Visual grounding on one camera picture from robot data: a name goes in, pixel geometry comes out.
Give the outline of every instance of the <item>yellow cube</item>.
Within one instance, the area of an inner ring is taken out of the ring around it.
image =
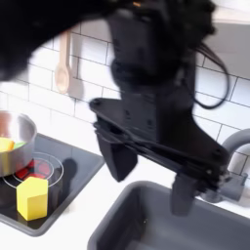
[[[10,151],[14,147],[14,142],[9,138],[0,138],[0,152]]]
[[[47,216],[48,181],[29,177],[17,187],[17,208],[21,215],[32,221]]]

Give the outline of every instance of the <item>toy stove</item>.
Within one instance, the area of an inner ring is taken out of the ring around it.
[[[16,174],[0,179],[0,222],[29,235],[46,232],[103,166],[103,158],[38,135],[33,160]],[[17,211],[16,188],[28,177],[49,182],[48,216],[26,221]]]

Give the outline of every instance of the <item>wooden utensil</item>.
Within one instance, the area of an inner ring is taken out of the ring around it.
[[[65,94],[71,80],[71,69],[69,66],[70,31],[65,31],[60,38],[60,62],[55,72],[56,84],[59,92]]]

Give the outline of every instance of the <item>sink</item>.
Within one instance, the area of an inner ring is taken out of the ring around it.
[[[188,217],[170,211],[170,189],[127,186],[92,234],[88,250],[247,250],[250,220],[195,200]]]

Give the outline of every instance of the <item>silver pot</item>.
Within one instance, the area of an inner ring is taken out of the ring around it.
[[[26,115],[0,110],[0,137],[25,143],[19,148],[0,152],[0,177],[18,172],[32,160],[36,134],[35,124]]]

